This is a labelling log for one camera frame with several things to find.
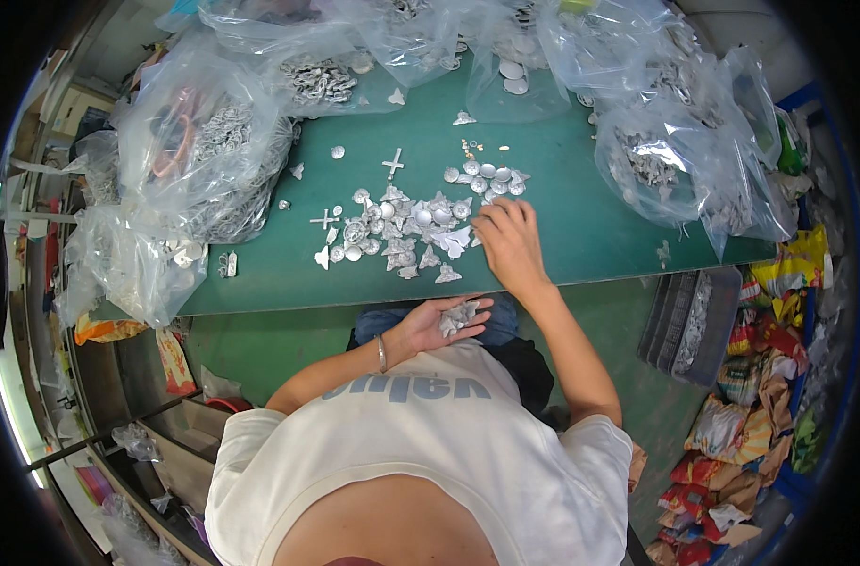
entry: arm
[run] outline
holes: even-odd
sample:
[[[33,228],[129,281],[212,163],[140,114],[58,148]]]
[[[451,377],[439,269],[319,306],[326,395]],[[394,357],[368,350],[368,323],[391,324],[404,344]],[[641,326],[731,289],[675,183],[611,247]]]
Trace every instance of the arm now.
[[[523,200],[496,198],[471,222],[491,271],[543,332],[556,375],[571,410],[571,424],[606,415],[622,425],[616,388],[559,289],[543,268],[537,214]]]
[[[387,368],[395,368],[420,351],[435,350],[462,338],[482,333],[485,327],[481,323],[490,318],[489,311],[478,312],[464,328],[448,338],[443,338],[439,330],[440,314],[443,311],[472,298],[473,296],[465,295],[426,300],[409,312],[401,323],[383,333]],[[481,309],[491,306],[492,299],[480,300]],[[365,373],[379,370],[379,341],[375,338],[354,350],[321,359],[303,368],[273,393],[265,408],[290,415],[327,391],[332,391]]]

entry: plastic container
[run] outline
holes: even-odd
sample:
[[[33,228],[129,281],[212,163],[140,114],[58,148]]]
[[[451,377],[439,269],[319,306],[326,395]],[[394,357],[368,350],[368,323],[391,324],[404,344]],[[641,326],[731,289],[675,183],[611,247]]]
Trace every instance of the plastic container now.
[[[684,373],[673,372],[679,344],[690,319],[697,281],[703,274],[708,274],[712,282],[710,304],[707,307],[707,330],[691,368]],[[674,379],[712,387],[725,359],[740,292],[741,273],[734,267],[664,276],[656,288],[650,319],[637,347],[637,356]]]

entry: green table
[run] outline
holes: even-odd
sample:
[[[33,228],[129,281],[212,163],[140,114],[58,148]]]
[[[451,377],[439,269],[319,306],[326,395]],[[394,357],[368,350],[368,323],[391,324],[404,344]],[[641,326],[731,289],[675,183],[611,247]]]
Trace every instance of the green table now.
[[[207,279],[180,314],[279,311],[500,290],[481,247],[468,248],[454,261],[436,247],[437,255],[462,275],[441,284],[434,284],[438,267],[405,281],[396,270],[386,271],[386,257],[379,254],[330,263],[328,271],[313,260],[323,249],[327,232],[308,221],[323,217],[323,209],[332,211],[335,205],[343,206],[342,217],[359,215],[362,207],[351,200],[359,187],[379,201],[389,175],[389,167],[381,162],[391,160],[396,148],[402,148],[405,167],[397,171],[393,183],[406,195],[429,200],[442,190],[453,201],[473,196],[476,213],[481,199],[467,185],[443,180],[447,166],[460,169],[465,162],[462,138],[483,145],[484,151],[474,152],[481,163],[505,164],[531,175],[522,198],[537,209],[543,258],[556,284],[718,265],[699,223],[690,223],[690,238],[679,242],[677,231],[644,220],[606,187],[594,164],[590,111],[576,100],[572,110],[545,121],[453,126],[458,111],[465,109],[470,73],[466,57],[461,69],[413,89],[405,107],[390,114],[307,120],[300,144],[289,155],[289,166],[304,162],[304,175],[299,181],[283,172],[276,191],[275,201],[288,200],[290,210],[274,209],[264,232],[251,242],[212,245]],[[330,148],[338,145],[345,148],[345,157],[332,159]],[[500,146],[510,149],[499,151]],[[336,226],[341,230],[344,223]],[[656,254],[662,240],[669,242],[671,254],[664,268]],[[414,250],[418,260],[424,247],[418,237]],[[238,255],[238,276],[222,279],[216,258],[232,250]],[[748,263],[774,254],[773,243],[730,238],[723,263]],[[95,319],[118,317],[118,309],[111,305],[94,313]]]

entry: silver bracelet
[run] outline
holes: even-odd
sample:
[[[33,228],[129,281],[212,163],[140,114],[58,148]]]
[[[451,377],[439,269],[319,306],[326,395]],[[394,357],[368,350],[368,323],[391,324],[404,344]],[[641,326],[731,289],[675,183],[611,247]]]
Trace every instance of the silver bracelet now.
[[[379,372],[386,373],[386,348],[383,347],[383,337],[379,334],[374,334],[379,345]]]

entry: jeans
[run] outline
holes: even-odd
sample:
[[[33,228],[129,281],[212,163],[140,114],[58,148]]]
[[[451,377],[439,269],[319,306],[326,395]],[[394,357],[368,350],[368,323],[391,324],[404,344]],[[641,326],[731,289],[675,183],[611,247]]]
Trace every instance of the jeans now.
[[[507,292],[495,292],[484,296],[493,300],[492,307],[486,309],[490,311],[490,319],[483,323],[486,330],[475,338],[484,346],[503,346],[518,337],[518,313],[515,311],[515,300]],[[377,334],[382,334],[401,323],[408,312],[421,302],[423,301],[368,305],[357,314],[355,341],[358,345],[368,343]]]

